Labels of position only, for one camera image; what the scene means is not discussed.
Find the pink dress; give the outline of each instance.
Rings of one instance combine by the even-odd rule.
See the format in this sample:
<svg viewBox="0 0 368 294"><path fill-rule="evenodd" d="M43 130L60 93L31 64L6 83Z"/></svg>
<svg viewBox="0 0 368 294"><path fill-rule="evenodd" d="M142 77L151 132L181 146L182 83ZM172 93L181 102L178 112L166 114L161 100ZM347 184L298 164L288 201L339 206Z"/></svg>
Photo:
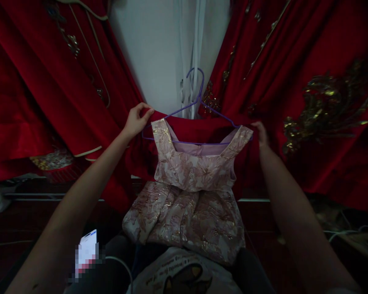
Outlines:
<svg viewBox="0 0 368 294"><path fill-rule="evenodd" d="M152 122L158 149L156 182L147 182L123 220L133 242L185 247L232 265L245 247L244 226L232 192L234 159L252 130L241 126L228 145L173 143L164 120Z"/></svg>

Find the purple hanger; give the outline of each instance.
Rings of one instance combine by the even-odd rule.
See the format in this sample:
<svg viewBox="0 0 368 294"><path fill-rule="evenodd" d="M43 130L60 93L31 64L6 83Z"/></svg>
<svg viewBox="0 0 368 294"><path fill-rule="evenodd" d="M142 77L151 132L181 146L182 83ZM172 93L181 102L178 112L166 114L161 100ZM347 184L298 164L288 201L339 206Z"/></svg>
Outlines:
<svg viewBox="0 0 368 294"><path fill-rule="evenodd" d="M194 68L192 68L192 69L187 73L186 78L188 78L189 74L190 74L193 70L194 70ZM229 119L228 117L226 117L226 116L224 116L223 114L219 113L219 112L218 112L218 111L216 111L215 109L213 109L213 108L209 107L206 103L204 103L204 102L200 99L200 98L201 98L201 96L202 96L202 90L203 90L203 85L204 85L204 72L203 72L200 68L198 68L198 70L202 73L202 83L200 84L200 90L199 90L199 93L198 93L198 95L197 95L197 97L196 97L195 102L192 102L190 105L187 105L186 107L183 107L183 108L181 108L181 109L179 109L179 110L177 110L177 111L175 111L175 112L173 112L173 113L171 113L171 114L169 114L169 115L165 116L165 117L164 117L164 119L167 119L169 116L172 116L172 115L174 115L174 114L176 114L176 113L179 113L180 111L183 111L184 109L187 109L187 108L191 107L192 105L195 105L195 104L200 100L200 104L202 104L204 107L208 108L208 109L209 109L209 110L211 110L212 112L214 112L214 113L218 114L219 116L223 117L224 119L228 120L228 121L232 124L232 126L234 126L235 128L239 128L240 126L235 125L235 124L234 124L234 122L233 122L231 119ZM145 136L144 136L144 133L143 133L144 129L142 130L142 138L143 138L143 139L147 139L147 140L154 140L154 138L148 138L148 137L145 137ZM203 144L200 144L200 143L193 143L193 142L173 141L173 140L172 140L172 142L174 142L174 143L184 143L184 144L193 144L193 145L228 145L228 144L230 143L230 142L227 142L227 143L203 143Z"/></svg>

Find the cable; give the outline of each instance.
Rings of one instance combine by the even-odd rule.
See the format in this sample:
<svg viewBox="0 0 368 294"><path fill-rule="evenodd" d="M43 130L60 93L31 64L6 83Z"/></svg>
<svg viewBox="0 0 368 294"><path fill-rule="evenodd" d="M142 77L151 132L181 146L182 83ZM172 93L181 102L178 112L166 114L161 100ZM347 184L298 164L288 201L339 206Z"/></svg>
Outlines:
<svg viewBox="0 0 368 294"><path fill-rule="evenodd" d="M343 210L341 210L341 215L343 216L343 218L345 219L346 223L348 224L349 229L352 229L352 225L350 224L350 222L348 221L348 218L343 213Z"/></svg>
<svg viewBox="0 0 368 294"><path fill-rule="evenodd" d="M359 233L359 231L353 231L353 230L346 230L346 231L342 231L342 232L334 232L334 231L323 231L323 232L333 234L333 235L328 239L328 242L329 242L329 243L331 243L331 241L335 238L335 236L343 235L343 234L348 234L348 233Z"/></svg>
<svg viewBox="0 0 368 294"><path fill-rule="evenodd" d="M24 240L24 241L15 241L15 242L0 243L0 246L10 245L10 244L17 244L17 243L30 243L30 242L33 242L33 240Z"/></svg>
<svg viewBox="0 0 368 294"><path fill-rule="evenodd" d="M363 225L363 226L359 227L359 232L361 232L361 230L362 230L363 228L365 228L365 227L368 227L368 225Z"/></svg>
<svg viewBox="0 0 368 294"><path fill-rule="evenodd" d="M131 294L133 294L133 280L132 280L132 274L131 274L131 271L129 269L129 267L126 265L126 263L124 261L122 261L121 259L115 257L115 256L107 256L105 257L105 259L113 259L115 261L118 261L120 262L127 270L128 274L130 275L130 280L131 280Z"/></svg>

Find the smartphone screen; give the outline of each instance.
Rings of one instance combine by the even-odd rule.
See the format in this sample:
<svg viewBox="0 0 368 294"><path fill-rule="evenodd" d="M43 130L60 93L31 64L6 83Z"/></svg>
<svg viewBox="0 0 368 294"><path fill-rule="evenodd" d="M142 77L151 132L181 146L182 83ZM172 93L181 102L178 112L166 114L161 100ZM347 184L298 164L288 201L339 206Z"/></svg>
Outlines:
<svg viewBox="0 0 368 294"><path fill-rule="evenodd" d="M75 278L85 273L86 269L93 267L98 258L97 230L91 231L83 236L75 258Z"/></svg>

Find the left hand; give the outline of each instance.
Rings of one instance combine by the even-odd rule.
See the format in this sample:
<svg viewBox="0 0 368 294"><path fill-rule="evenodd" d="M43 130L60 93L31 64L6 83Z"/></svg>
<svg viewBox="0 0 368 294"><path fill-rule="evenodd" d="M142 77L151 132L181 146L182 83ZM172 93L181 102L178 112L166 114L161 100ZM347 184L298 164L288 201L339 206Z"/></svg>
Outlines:
<svg viewBox="0 0 368 294"><path fill-rule="evenodd" d="M140 111L143 108L150 108L150 109L145 113L143 117L140 117ZM153 113L154 109L150 105L144 102L139 103L137 106L135 106L130 110L126 126L124 127L123 132L125 132L131 138L135 137L143 130L143 128L146 126L148 119L151 117Z"/></svg>

